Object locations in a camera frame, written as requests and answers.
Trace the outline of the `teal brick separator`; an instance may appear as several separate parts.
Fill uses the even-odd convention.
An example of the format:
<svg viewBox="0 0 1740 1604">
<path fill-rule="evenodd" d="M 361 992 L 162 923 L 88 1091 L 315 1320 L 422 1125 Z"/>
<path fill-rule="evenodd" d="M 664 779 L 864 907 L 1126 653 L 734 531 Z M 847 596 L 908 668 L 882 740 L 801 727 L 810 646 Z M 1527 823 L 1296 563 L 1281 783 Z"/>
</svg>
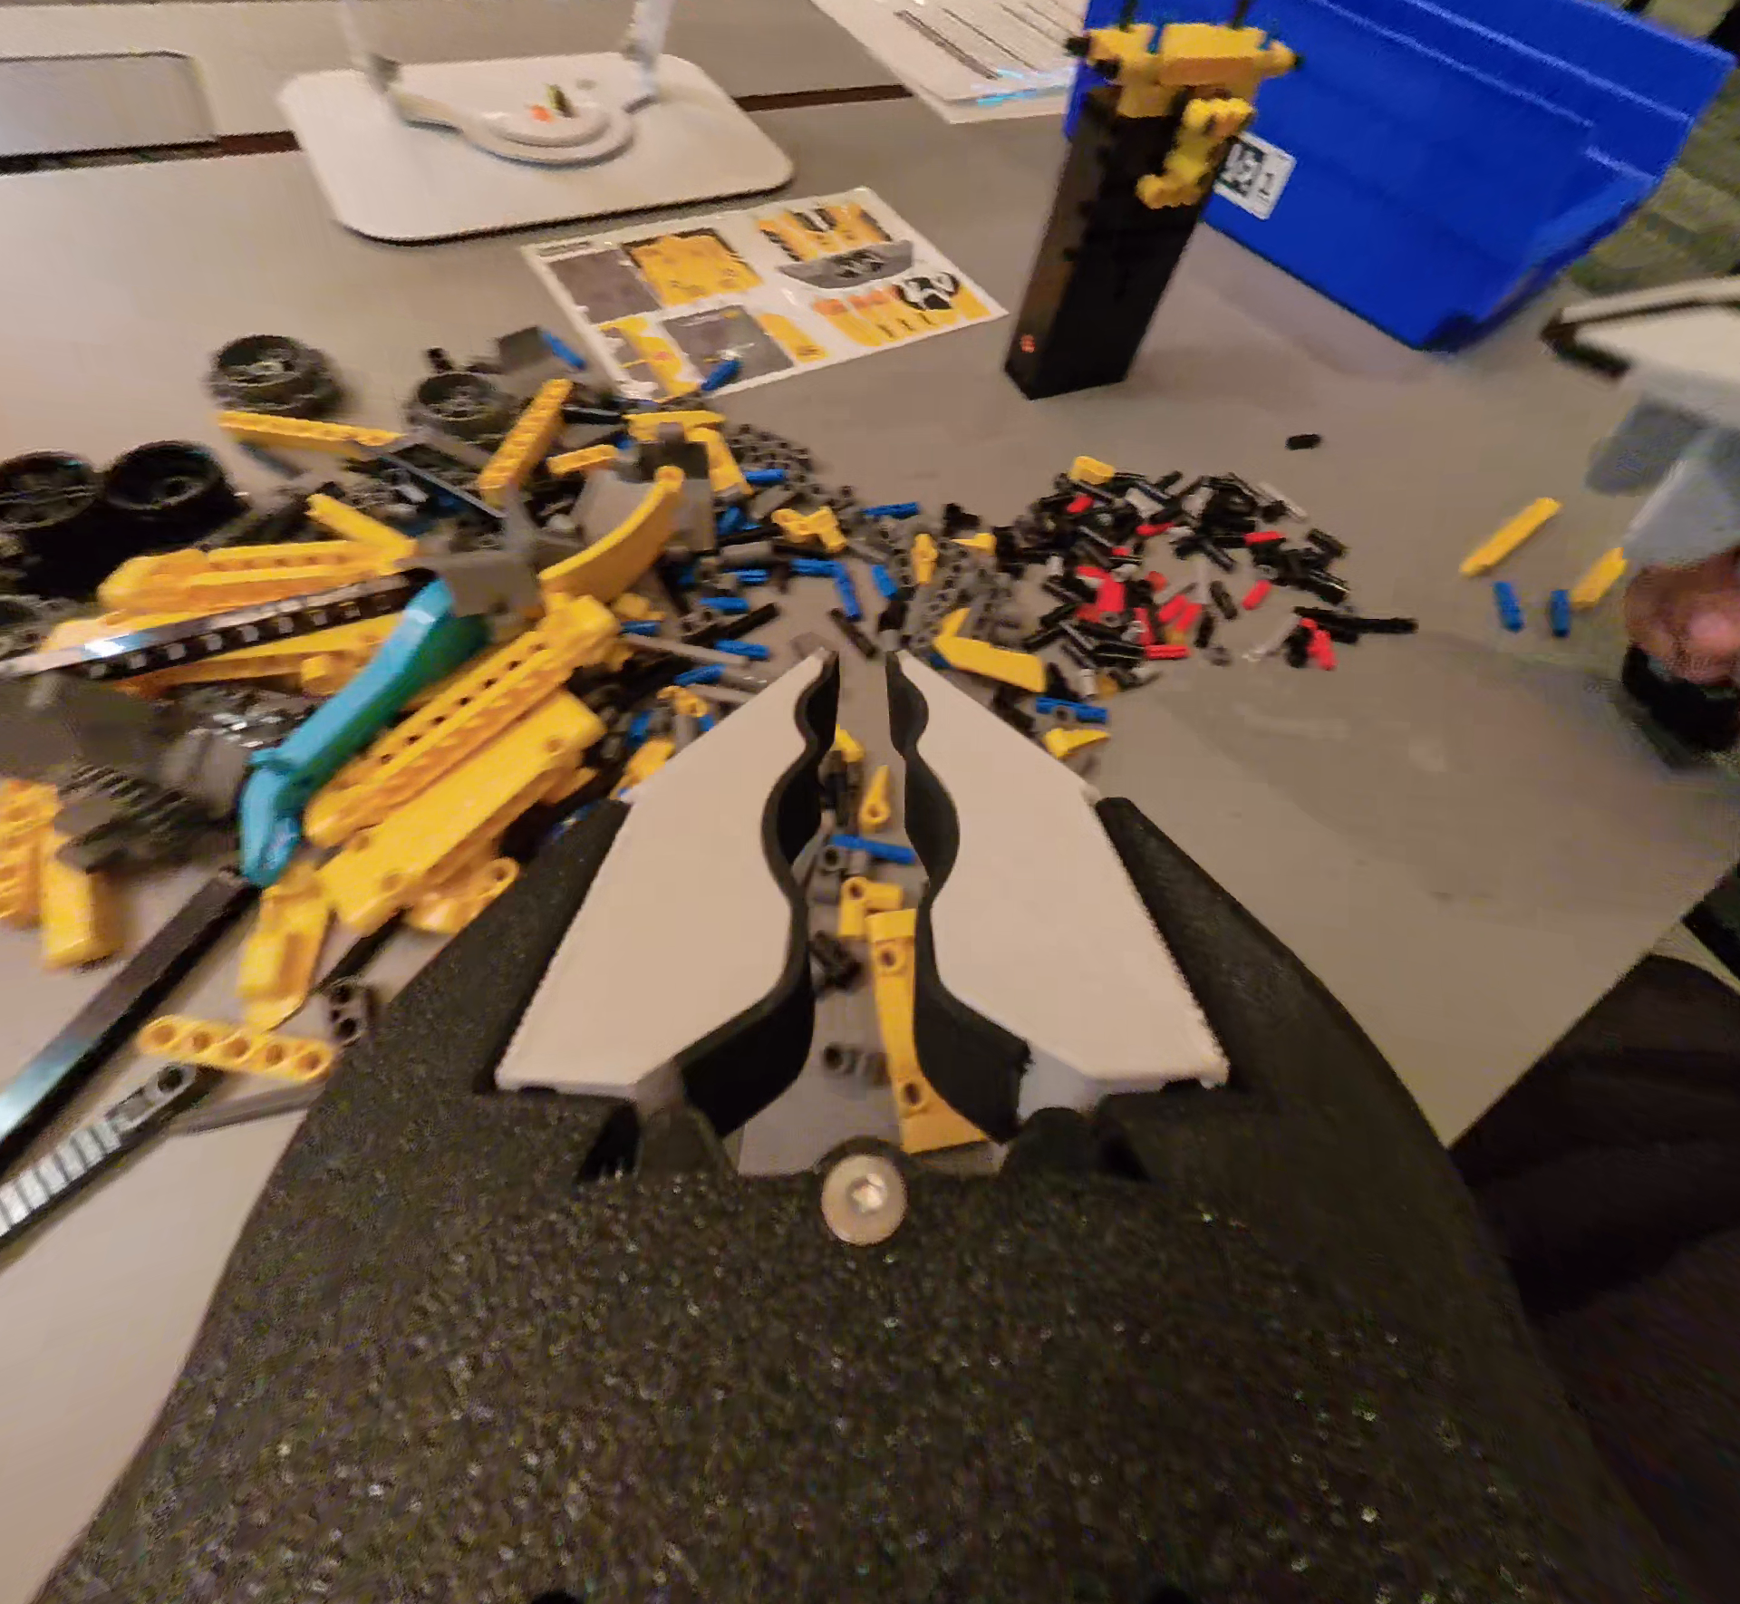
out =
<svg viewBox="0 0 1740 1604">
<path fill-rule="evenodd" d="M 470 659 L 485 639 L 479 613 L 459 613 L 435 574 L 409 598 L 374 657 L 280 744 L 249 761 L 236 805 L 238 871 L 254 888 L 276 883 L 300 844 L 302 812 L 426 687 Z"/>
</svg>

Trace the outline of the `pile of black and red pins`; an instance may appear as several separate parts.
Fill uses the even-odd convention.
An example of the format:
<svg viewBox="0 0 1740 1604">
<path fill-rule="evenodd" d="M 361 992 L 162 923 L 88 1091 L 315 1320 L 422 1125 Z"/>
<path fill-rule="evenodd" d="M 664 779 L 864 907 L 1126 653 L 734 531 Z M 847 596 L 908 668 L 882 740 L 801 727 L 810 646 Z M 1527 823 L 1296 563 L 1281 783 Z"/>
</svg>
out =
<svg viewBox="0 0 1740 1604">
<path fill-rule="evenodd" d="M 1340 652 L 1418 635 L 1368 607 L 1349 548 L 1277 485 L 1220 469 L 1143 472 L 1074 458 L 1011 518 L 945 504 L 912 528 L 902 646 L 1000 707 L 1098 720 L 1102 701 L 1191 661 L 1329 672 Z"/>
</svg>

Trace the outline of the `person's leg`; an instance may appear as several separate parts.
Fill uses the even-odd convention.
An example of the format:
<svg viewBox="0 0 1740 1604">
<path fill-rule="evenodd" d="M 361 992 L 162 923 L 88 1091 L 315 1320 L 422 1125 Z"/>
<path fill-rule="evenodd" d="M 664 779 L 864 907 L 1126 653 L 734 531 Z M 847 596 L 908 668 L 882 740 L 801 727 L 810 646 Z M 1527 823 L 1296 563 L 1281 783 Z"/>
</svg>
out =
<svg viewBox="0 0 1740 1604">
<path fill-rule="evenodd" d="M 1736 973 L 1730 875 L 1449 1150 L 1691 1600 L 1737 1598 Z"/>
</svg>

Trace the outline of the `black toy wheel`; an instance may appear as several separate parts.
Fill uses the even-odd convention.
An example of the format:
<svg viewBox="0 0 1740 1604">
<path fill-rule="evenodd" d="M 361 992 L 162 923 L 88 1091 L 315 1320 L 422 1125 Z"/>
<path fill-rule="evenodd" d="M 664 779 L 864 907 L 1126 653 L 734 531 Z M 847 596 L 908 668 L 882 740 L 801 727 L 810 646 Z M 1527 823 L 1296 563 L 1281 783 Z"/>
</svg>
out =
<svg viewBox="0 0 1740 1604">
<path fill-rule="evenodd" d="M 286 334 L 241 334 L 221 345 L 206 389 L 223 409 L 319 419 L 335 409 L 339 384 L 330 360 Z"/>
<path fill-rule="evenodd" d="M 402 413 L 409 426 L 492 448 L 522 406 L 489 374 L 444 371 L 422 376 L 406 397 Z"/>
<path fill-rule="evenodd" d="M 197 543 L 245 509 L 223 463 L 184 439 L 145 441 L 121 452 L 99 474 L 99 504 L 136 548 Z"/>
<path fill-rule="evenodd" d="M 32 543 L 99 517 L 97 469 L 71 454 L 38 450 L 1 461 L 1 528 Z"/>
</svg>

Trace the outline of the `heap of yellow building pieces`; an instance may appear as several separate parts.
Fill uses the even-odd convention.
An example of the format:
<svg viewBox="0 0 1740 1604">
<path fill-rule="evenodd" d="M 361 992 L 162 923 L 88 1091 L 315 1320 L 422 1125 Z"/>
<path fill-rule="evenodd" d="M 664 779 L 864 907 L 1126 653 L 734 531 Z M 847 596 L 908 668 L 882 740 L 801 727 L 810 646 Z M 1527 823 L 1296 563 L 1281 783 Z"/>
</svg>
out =
<svg viewBox="0 0 1740 1604">
<path fill-rule="evenodd" d="M 239 873 L 249 761 L 358 676 L 419 587 L 444 576 L 485 618 L 476 653 L 315 790 L 282 877 L 3 1180 L 164 1062 L 215 1069 L 213 1089 L 321 1084 L 369 1025 L 359 971 L 396 925 L 468 925 L 518 875 L 500 844 L 520 818 L 636 786 L 675 751 L 653 720 L 699 724 L 751 694 L 768 650 L 747 635 L 775 611 L 744 585 L 829 576 L 829 618 L 877 652 L 849 565 L 899 592 L 899 528 L 921 504 L 866 506 L 803 445 L 703 408 L 618 411 L 601 441 L 550 456 L 570 395 L 546 382 L 470 483 L 424 474 L 430 439 L 226 411 L 252 445 L 372 443 L 378 500 L 315 480 L 284 515 L 328 537 L 129 557 L 112 589 L 182 603 L 3 648 L 3 919 L 40 931 L 45 962 L 82 966 L 123 944 L 106 870 L 228 844 L 221 870 Z"/>
</svg>

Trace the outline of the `grey toothed rack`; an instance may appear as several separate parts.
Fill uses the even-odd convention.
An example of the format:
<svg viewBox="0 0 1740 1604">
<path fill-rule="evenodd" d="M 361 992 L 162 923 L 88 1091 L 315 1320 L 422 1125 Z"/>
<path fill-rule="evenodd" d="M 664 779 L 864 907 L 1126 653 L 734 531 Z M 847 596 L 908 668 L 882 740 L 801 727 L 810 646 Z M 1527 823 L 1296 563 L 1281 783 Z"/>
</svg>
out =
<svg viewBox="0 0 1740 1604">
<path fill-rule="evenodd" d="M 197 1104 L 221 1075 L 184 1062 L 164 1062 L 143 1084 L 99 1115 L 75 1126 L 51 1150 L 1 1182 L 1 1247 L 49 1223 L 105 1173 Z"/>
</svg>

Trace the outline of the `long black beam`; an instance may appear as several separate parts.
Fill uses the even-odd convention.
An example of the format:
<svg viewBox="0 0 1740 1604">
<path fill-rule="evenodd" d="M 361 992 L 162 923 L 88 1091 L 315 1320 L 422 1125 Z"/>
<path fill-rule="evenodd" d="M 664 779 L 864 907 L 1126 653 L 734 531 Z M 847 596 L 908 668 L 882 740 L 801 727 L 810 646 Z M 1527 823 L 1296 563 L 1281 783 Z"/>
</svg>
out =
<svg viewBox="0 0 1740 1604">
<path fill-rule="evenodd" d="M 62 1114 L 105 1062 L 188 977 L 249 903 L 256 886 L 219 870 L 117 966 L 1 1088 L 1 1167 Z"/>
</svg>

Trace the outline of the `black and yellow brick tower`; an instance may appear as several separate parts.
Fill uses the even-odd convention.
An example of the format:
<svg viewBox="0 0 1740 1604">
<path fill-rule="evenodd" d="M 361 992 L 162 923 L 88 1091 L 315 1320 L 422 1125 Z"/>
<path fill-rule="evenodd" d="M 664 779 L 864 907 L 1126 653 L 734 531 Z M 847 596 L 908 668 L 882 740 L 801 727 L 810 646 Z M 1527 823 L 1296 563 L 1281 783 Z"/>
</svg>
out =
<svg viewBox="0 0 1740 1604">
<path fill-rule="evenodd" d="M 1115 23 L 1065 42 L 1089 77 L 1015 310 L 1006 374 L 1028 398 L 1120 382 L 1261 84 L 1298 53 L 1248 23 Z"/>
</svg>

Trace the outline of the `long yellow panel piece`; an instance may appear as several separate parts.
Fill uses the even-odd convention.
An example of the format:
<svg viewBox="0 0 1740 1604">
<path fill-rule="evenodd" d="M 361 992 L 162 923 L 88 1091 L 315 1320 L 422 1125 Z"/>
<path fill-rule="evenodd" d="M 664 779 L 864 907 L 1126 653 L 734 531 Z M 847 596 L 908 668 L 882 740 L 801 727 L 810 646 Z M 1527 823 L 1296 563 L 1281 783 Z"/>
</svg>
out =
<svg viewBox="0 0 1740 1604">
<path fill-rule="evenodd" d="M 1540 528 L 1543 528 L 1562 509 L 1555 496 L 1538 496 L 1527 502 L 1514 515 L 1499 522 L 1482 541 L 1470 548 L 1457 565 L 1457 574 L 1471 578 L 1486 574 L 1501 565 L 1510 554 L 1523 546 Z"/>
</svg>

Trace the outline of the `white stand base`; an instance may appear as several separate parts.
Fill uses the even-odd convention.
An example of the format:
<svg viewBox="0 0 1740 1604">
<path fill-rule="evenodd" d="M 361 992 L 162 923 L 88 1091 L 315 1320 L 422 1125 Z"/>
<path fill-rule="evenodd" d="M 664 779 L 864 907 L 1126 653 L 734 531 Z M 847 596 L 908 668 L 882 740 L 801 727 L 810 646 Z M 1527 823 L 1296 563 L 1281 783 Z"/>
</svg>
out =
<svg viewBox="0 0 1740 1604">
<path fill-rule="evenodd" d="M 618 47 L 407 64 L 335 0 L 346 64 L 295 75 L 278 106 L 332 217 L 380 243 L 435 243 L 758 195 L 793 171 L 705 69 L 666 55 L 675 0 L 635 0 Z"/>
</svg>

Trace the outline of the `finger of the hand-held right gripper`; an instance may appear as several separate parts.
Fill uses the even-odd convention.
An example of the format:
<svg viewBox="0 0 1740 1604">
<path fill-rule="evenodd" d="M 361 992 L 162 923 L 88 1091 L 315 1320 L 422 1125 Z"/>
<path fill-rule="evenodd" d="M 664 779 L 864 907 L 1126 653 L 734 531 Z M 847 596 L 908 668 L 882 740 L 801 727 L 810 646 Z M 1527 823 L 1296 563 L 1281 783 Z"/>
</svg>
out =
<svg viewBox="0 0 1740 1604">
<path fill-rule="evenodd" d="M 1734 400 L 1737 280 L 1699 278 L 1584 297 L 1555 310 L 1540 339 L 1560 360 L 1639 391 Z"/>
</svg>

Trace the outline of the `blue plastic bin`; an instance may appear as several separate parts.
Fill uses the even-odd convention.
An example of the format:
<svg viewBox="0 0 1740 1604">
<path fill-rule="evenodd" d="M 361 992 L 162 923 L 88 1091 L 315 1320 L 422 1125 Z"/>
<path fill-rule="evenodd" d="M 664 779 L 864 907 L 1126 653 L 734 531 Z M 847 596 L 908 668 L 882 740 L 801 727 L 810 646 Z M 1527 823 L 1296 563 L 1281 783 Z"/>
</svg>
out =
<svg viewBox="0 0 1740 1604">
<path fill-rule="evenodd" d="M 1732 69 L 1593 0 L 1250 0 L 1248 20 L 1300 64 L 1261 86 L 1205 227 L 1425 350 L 1495 328 L 1614 232 Z"/>
</svg>

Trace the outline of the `person's right hand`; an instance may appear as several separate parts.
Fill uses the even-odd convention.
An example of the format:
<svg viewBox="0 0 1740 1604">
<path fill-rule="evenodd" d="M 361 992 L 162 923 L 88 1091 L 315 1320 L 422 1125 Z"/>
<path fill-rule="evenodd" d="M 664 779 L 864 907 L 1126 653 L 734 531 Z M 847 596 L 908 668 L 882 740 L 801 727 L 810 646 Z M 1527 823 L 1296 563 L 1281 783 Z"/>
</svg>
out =
<svg viewBox="0 0 1740 1604">
<path fill-rule="evenodd" d="M 1639 570 L 1627 585 L 1628 640 L 1665 672 L 1719 685 L 1737 666 L 1737 548 Z"/>
</svg>

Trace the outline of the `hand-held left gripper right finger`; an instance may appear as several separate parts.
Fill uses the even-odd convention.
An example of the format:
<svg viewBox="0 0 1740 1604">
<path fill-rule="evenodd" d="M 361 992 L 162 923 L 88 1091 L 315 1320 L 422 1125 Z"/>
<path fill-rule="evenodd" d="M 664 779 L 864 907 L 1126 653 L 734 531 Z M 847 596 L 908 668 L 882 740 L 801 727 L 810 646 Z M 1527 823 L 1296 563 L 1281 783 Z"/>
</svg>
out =
<svg viewBox="0 0 1740 1604">
<path fill-rule="evenodd" d="M 1106 825 L 1106 799 L 904 653 L 884 661 L 904 827 L 925 873 L 917 1065 L 982 1134 L 1220 1088 L 1226 1051 Z"/>
</svg>

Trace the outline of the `paper sheet in plastic sleeve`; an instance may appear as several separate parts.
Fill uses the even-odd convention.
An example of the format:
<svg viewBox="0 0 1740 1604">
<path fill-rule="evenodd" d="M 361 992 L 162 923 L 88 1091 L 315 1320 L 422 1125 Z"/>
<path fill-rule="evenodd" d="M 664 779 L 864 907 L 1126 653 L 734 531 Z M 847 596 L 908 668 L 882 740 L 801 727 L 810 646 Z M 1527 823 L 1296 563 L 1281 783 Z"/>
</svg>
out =
<svg viewBox="0 0 1740 1604">
<path fill-rule="evenodd" d="M 808 0 L 954 127 L 1058 119 L 1089 0 Z"/>
</svg>

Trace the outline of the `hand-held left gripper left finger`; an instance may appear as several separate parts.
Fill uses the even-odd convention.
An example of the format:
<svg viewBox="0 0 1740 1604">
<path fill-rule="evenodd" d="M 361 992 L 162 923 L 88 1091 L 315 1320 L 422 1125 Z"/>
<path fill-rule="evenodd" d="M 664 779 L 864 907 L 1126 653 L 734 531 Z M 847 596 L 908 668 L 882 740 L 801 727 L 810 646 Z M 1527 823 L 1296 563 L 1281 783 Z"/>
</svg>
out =
<svg viewBox="0 0 1740 1604">
<path fill-rule="evenodd" d="M 838 657 L 793 661 L 605 810 L 601 860 L 492 1080 L 727 1136 L 799 1075 L 814 1029 L 795 862 L 821 818 Z"/>
</svg>

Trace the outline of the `yellow sticker sheet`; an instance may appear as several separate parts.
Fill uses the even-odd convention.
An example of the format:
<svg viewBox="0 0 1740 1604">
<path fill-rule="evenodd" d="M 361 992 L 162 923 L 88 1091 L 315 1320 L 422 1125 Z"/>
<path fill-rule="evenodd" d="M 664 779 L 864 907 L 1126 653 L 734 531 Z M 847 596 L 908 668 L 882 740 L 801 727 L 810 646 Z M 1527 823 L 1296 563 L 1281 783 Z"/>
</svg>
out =
<svg viewBox="0 0 1740 1604">
<path fill-rule="evenodd" d="M 526 243 L 564 341 L 622 397 L 736 393 L 999 321 L 866 186 Z"/>
</svg>

